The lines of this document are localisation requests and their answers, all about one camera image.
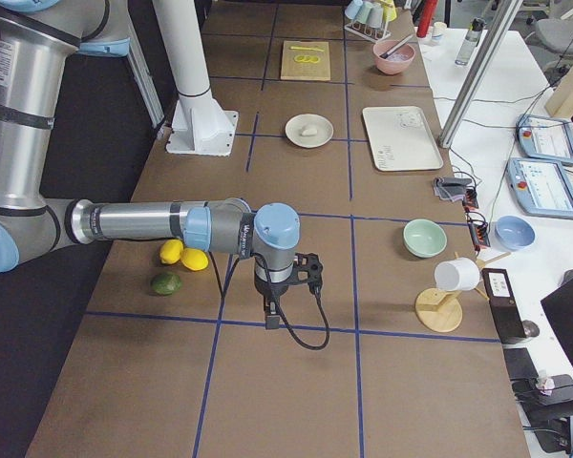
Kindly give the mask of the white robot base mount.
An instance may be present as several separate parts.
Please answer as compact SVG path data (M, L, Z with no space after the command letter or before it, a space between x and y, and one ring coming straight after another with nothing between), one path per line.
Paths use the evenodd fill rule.
M153 3L178 91L166 150L178 155L228 156L239 114L214 98L208 76L195 3Z

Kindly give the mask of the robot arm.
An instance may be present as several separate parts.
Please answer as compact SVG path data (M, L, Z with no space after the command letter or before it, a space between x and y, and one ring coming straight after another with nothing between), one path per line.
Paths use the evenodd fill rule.
M58 326L105 239L77 220L125 206L151 143L125 58L203 67L190 1L0 1L0 332Z

